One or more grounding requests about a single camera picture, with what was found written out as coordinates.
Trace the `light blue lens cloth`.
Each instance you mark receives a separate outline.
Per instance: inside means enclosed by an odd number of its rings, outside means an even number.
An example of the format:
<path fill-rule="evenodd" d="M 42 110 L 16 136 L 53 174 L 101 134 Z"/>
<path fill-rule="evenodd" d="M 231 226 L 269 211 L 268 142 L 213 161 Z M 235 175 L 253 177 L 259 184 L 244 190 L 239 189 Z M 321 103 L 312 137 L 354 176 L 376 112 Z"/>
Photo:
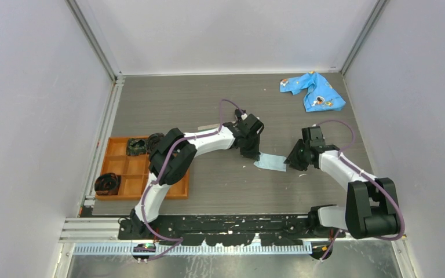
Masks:
<path fill-rule="evenodd" d="M 286 172 L 287 164 L 286 157 L 279 155 L 271 155 L 267 153 L 260 153 L 259 160 L 254 162 L 254 165 L 260 169 Z"/>

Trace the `beige glasses case green lining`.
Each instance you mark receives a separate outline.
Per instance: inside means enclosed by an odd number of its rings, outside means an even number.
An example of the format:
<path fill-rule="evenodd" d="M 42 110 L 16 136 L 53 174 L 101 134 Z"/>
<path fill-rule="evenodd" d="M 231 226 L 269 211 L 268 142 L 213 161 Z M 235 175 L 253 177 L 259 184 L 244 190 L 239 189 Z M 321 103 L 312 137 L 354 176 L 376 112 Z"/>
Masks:
<path fill-rule="evenodd" d="M 204 126 L 199 126 L 198 127 L 198 131 L 205 131 L 205 130 L 211 130 L 211 129 L 217 129 L 219 128 L 219 124 L 211 124 L 211 125 L 204 125 Z"/>

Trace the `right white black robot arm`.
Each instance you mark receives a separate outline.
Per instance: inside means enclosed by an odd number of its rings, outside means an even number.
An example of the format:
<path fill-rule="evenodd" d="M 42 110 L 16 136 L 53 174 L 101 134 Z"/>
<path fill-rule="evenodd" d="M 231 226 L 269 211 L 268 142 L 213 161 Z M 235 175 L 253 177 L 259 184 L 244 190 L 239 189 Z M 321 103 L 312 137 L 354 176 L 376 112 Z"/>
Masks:
<path fill-rule="evenodd" d="M 331 176 L 346 191 L 344 207 L 315 206 L 308 214 L 308 232 L 323 237 L 331 228 L 347 231 L 355 239 L 376 237 L 396 240 L 404 233 L 395 183 L 378 178 L 355 165 L 337 146 L 327 144 L 319 126 L 306 127 L 285 160 L 291 168 L 312 166 Z"/>

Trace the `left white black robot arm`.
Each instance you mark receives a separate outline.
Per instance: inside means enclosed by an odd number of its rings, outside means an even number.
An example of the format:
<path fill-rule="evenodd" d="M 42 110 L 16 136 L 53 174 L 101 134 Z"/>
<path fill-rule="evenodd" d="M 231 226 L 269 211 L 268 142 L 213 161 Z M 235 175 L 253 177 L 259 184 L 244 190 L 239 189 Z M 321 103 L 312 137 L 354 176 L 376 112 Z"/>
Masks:
<path fill-rule="evenodd" d="M 171 129 L 149 155 L 149 174 L 141 199 L 132 209 L 132 232 L 141 240 L 154 234 L 153 221 L 172 185 L 189 170 L 193 160 L 209 152 L 238 149 L 244 158 L 260 159 L 260 135 L 265 126 L 253 114 L 237 113 L 236 121 L 196 133 Z"/>

